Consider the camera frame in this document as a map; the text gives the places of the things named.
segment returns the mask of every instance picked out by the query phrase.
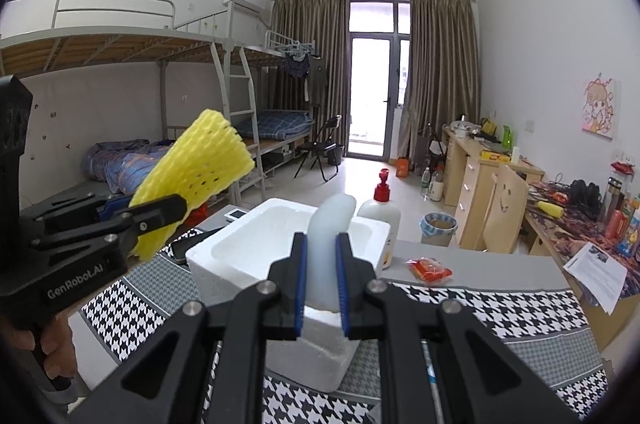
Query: black trash bin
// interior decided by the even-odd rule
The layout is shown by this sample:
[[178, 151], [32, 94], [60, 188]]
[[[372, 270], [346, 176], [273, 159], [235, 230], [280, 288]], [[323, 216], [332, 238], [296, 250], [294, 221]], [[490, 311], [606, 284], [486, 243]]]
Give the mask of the black trash bin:
[[339, 144], [333, 151], [328, 151], [326, 154], [326, 162], [331, 166], [340, 166], [342, 162], [342, 153], [344, 152], [344, 145]]

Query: lotion bottle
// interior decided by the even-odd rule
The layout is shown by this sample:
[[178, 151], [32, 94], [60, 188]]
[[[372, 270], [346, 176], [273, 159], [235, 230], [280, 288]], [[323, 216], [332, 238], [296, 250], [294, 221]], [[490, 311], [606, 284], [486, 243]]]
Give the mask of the lotion bottle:
[[367, 200], [358, 210], [359, 217], [380, 220], [391, 226], [389, 236], [386, 239], [383, 249], [382, 268], [386, 269], [391, 265], [396, 238], [398, 237], [398, 227], [400, 226], [400, 210], [395, 202], [389, 200], [389, 185], [386, 183], [389, 177], [389, 170], [383, 168], [380, 171], [380, 184], [376, 186], [373, 200]]

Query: wooden cabinet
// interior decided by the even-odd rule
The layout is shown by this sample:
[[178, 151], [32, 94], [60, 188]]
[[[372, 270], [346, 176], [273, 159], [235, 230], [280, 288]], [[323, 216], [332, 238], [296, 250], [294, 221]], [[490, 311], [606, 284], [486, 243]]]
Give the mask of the wooden cabinet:
[[[484, 249], [482, 231], [484, 216], [489, 206], [494, 183], [491, 179], [500, 163], [480, 159], [484, 147], [478, 141], [460, 139], [449, 130], [447, 160], [445, 166], [444, 204], [456, 207], [456, 242], [463, 249]], [[526, 174], [527, 182], [542, 180], [545, 174], [540, 168], [523, 161], [508, 163], [515, 171]]]

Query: water bottle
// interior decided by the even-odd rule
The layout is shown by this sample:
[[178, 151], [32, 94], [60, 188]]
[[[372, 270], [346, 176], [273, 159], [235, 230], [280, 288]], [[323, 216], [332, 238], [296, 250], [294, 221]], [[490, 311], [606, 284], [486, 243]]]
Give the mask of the water bottle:
[[422, 195], [423, 198], [429, 196], [429, 182], [431, 182], [431, 172], [427, 166], [422, 173], [422, 179], [420, 179], [420, 195]]

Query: hanging clothes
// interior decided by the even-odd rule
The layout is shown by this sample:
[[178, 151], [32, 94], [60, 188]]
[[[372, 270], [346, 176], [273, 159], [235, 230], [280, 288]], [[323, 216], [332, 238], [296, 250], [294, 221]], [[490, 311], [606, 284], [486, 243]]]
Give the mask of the hanging clothes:
[[312, 105], [321, 107], [328, 83], [324, 58], [311, 56], [309, 58], [308, 91]]
[[294, 78], [302, 78], [309, 72], [309, 55], [305, 54], [302, 61], [296, 61], [293, 56], [286, 55], [282, 64], [285, 72]]

